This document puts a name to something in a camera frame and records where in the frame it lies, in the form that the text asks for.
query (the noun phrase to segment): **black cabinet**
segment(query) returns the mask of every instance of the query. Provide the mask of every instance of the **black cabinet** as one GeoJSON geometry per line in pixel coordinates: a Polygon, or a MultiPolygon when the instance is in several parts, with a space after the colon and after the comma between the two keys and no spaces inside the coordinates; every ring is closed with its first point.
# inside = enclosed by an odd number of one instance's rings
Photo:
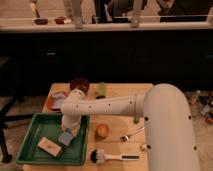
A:
{"type": "Polygon", "coordinates": [[[2,33],[0,55],[14,58],[26,95],[76,77],[212,89],[212,37],[213,30],[2,33]]]}

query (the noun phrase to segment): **white cylinder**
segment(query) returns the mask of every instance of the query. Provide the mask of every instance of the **white cylinder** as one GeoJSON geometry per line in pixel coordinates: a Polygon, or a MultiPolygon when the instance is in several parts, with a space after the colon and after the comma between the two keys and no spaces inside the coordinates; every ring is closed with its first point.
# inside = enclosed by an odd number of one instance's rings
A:
{"type": "Polygon", "coordinates": [[[159,84],[144,98],[149,171],[200,171],[191,112],[184,94],[159,84]]]}

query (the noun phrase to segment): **brush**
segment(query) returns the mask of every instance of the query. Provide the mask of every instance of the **brush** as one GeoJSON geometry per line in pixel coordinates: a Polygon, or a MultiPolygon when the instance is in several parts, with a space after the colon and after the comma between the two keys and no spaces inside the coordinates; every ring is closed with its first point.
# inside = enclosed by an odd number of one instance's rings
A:
{"type": "Polygon", "coordinates": [[[30,2],[30,8],[33,12],[33,14],[36,16],[36,18],[40,18],[40,14],[38,12],[38,0],[29,0],[30,2]]]}
{"type": "Polygon", "coordinates": [[[95,149],[90,155],[93,163],[102,164],[106,160],[139,160],[138,155],[110,155],[106,154],[103,149],[95,149]]]}
{"type": "Polygon", "coordinates": [[[140,131],[144,130],[145,129],[145,126],[142,126],[140,128],[138,128],[135,132],[131,133],[131,134],[127,134],[127,135],[124,135],[120,138],[121,142],[126,142],[128,141],[133,135],[139,133],[140,131]]]}

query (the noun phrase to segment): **red plate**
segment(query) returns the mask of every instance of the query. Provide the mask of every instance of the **red plate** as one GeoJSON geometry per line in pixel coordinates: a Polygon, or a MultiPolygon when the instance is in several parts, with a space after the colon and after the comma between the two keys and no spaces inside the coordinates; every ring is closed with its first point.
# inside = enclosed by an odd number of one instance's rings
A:
{"type": "Polygon", "coordinates": [[[67,92],[59,91],[50,95],[47,99],[46,106],[49,110],[60,111],[63,101],[68,96],[67,92]]]}

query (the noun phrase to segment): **wooden table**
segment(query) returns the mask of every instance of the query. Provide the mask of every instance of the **wooden table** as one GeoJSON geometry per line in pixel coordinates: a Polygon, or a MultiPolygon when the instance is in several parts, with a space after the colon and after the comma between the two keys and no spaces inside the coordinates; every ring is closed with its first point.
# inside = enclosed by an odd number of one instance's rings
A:
{"type": "MultiPolygon", "coordinates": [[[[107,97],[132,95],[135,93],[146,93],[152,84],[107,84],[107,97]]],[[[96,84],[90,84],[87,99],[96,97],[96,84]]],[[[51,86],[48,97],[57,91],[69,92],[69,84],[54,83],[51,86]]],[[[52,112],[46,107],[43,112],[52,112]]],[[[138,124],[133,123],[133,117],[128,116],[90,116],[89,134],[87,142],[86,160],[82,166],[52,166],[52,165],[24,165],[24,171],[148,171],[147,153],[140,150],[140,145],[145,143],[145,132],[138,133],[130,141],[121,143],[120,137],[135,131],[143,125],[143,119],[138,124]],[[106,139],[95,139],[95,129],[99,123],[106,123],[110,132],[106,139]],[[138,161],[107,161],[97,165],[90,161],[90,153],[94,149],[104,149],[109,154],[138,154],[138,161]]]]}

